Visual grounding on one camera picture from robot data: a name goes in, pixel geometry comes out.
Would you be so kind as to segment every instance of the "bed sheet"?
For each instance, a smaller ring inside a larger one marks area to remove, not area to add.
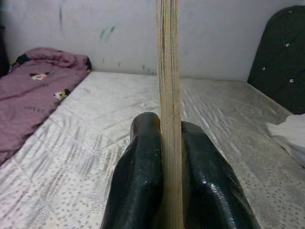
[[[0,228],[98,229],[130,124],[157,78],[92,72],[0,168]],[[182,79],[182,118],[233,167],[263,229],[305,225],[305,171],[267,134],[290,114],[244,82]]]

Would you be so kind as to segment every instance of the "pink blanket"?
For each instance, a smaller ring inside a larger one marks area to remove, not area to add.
[[[87,76],[90,60],[51,48],[20,56],[0,79],[0,166]]]

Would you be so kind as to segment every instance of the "wooden plank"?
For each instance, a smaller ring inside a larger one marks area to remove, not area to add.
[[[163,228],[165,229],[183,229],[177,19],[178,0],[157,0],[157,72],[163,144]]]

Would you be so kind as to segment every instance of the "bed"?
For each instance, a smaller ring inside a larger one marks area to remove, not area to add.
[[[0,228],[98,229],[133,118],[159,113],[157,85],[155,76],[90,73],[1,166]],[[182,119],[232,166],[261,228],[303,229],[305,169],[265,126],[292,113],[259,90],[182,78]]]

